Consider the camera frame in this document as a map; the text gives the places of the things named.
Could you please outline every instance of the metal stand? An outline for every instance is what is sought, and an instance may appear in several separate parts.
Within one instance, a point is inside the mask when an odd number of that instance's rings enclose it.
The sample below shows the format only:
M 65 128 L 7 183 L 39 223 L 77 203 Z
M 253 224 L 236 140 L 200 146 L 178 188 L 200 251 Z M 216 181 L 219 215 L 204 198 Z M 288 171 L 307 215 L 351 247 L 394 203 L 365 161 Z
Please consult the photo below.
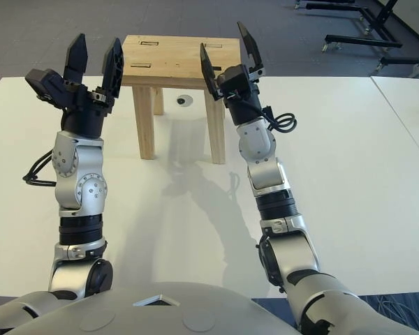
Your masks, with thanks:
M 337 43 L 348 43 L 348 44 L 360 44 L 360 45 L 372 45 L 375 47 L 387 48 L 389 47 L 401 47 L 400 43 L 386 28 L 385 22 L 392 13 L 392 8 L 397 3 L 397 0 L 389 0 L 389 2 L 382 8 L 380 13 L 375 16 L 368 7 L 360 6 L 347 6 L 347 5 L 334 5 L 326 3 L 308 3 L 306 9 L 323 9 L 323 10 L 345 10 L 348 12 L 359 12 L 361 14 L 360 20 L 366 20 L 368 27 L 365 29 L 365 35 L 369 35 L 371 31 L 375 30 L 376 33 L 381 37 L 381 40 L 373 38 L 357 38 L 352 36 L 341 36 L 341 35 L 326 35 L 325 45 L 322 52 L 328 49 L 328 45 L 332 42 Z
M 355 3 L 355 0 L 312 0 L 320 2 L 330 2 L 330 3 Z M 300 7 L 301 0 L 295 0 L 295 9 Z
M 411 57 L 382 57 L 376 67 L 376 72 L 379 72 L 384 66 L 390 64 L 406 64 L 406 65 L 415 65 L 419 64 L 419 58 Z

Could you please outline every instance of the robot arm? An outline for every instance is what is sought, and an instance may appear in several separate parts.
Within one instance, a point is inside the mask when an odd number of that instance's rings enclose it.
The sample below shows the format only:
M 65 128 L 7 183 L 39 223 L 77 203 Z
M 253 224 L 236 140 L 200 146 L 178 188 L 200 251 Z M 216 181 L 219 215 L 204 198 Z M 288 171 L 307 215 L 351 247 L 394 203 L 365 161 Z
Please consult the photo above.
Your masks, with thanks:
M 53 150 L 23 178 L 31 185 L 56 187 L 59 243 L 54 247 L 48 292 L 33 292 L 0 306 L 0 334 L 112 285 L 112 265 L 102 258 L 107 246 L 102 233 L 107 184 L 100 136 L 104 118 L 119 95 L 123 63 L 121 43 L 115 39 L 104 58 L 102 86 L 88 91 L 82 84 L 87 66 L 82 33 L 68 49 L 63 77 L 36 69 L 25 77 L 39 99 L 63 110 Z M 50 161 L 55 183 L 37 178 Z
M 204 45 L 200 46 L 200 58 L 210 93 L 216 100 L 223 98 L 237 126 L 239 151 L 247 162 L 260 212 L 263 236 L 257 247 L 269 282 L 287 293 L 303 334 L 419 334 L 384 318 L 336 278 L 321 273 L 284 167 L 275 156 L 276 141 L 271 133 L 272 129 L 292 131 L 295 117 L 288 113 L 275 119 L 270 107 L 260 106 L 256 83 L 265 71 L 254 39 L 242 23 L 238 25 L 255 61 L 253 68 L 233 66 L 216 79 Z M 287 118 L 284 127 L 280 126 L 282 118 Z

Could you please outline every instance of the black frame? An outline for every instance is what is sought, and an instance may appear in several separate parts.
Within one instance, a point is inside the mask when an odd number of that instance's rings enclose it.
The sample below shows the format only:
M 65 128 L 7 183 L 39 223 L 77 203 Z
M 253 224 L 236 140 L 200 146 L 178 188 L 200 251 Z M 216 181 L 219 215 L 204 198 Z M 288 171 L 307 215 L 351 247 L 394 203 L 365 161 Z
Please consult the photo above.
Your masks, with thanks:
M 295 0 L 295 9 L 300 7 L 300 2 L 303 0 Z M 310 0 L 310 1 L 320 1 L 326 2 L 327 0 Z M 329 0 L 331 3 L 355 3 L 355 0 Z
M 358 38 L 353 36 L 342 35 L 326 35 L 325 46 L 323 51 L 326 51 L 328 45 L 332 42 L 359 44 L 359 45 L 372 45 L 376 47 L 402 47 L 400 43 L 386 28 L 385 22 L 391 16 L 392 9 L 397 3 L 397 0 L 389 0 L 389 2 L 381 9 L 377 16 L 371 12 L 368 7 L 349 6 L 349 5 L 335 5 L 330 3 L 308 3 L 306 9 L 322 9 L 322 10 L 343 10 L 349 12 L 359 12 L 369 26 L 365 30 L 365 34 L 369 34 L 375 30 L 381 37 L 381 40 L 374 38 Z

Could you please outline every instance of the black cable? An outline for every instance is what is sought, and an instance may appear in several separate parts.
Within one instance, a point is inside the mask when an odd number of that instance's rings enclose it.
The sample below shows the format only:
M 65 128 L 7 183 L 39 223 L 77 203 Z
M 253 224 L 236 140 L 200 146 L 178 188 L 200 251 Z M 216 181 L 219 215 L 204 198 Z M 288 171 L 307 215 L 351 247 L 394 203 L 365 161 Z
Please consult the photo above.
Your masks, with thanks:
M 267 127 L 269 131 L 276 130 L 280 133 L 289 133 L 293 131 L 297 126 L 297 121 L 293 113 L 283 113 L 276 118 L 272 118 L 265 114 L 262 109 L 256 107 L 255 105 L 252 105 L 251 103 L 246 102 L 245 100 L 242 100 L 242 98 L 238 94 L 233 95 L 231 99 L 233 98 L 236 98 L 237 103 L 239 103 L 240 105 L 243 105 L 255 111 L 264 119 L 266 119 L 270 123 L 270 125 Z
M 28 173 L 23 176 L 23 180 L 28 185 L 33 186 L 49 186 L 54 187 L 56 186 L 55 181 L 48 181 L 48 180 L 38 180 L 37 174 L 51 161 L 51 153 L 52 150 L 49 150 L 45 155 L 40 157 L 29 169 Z

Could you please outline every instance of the round hole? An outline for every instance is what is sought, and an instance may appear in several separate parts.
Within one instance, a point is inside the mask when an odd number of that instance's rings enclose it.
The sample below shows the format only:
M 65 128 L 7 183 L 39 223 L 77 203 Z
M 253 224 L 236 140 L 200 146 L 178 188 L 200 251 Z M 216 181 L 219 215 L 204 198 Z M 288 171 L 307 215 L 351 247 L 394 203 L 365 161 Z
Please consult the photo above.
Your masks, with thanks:
M 188 107 L 193 103 L 193 97 L 188 96 L 187 94 L 183 94 L 177 97 L 177 104 L 180 107 Z

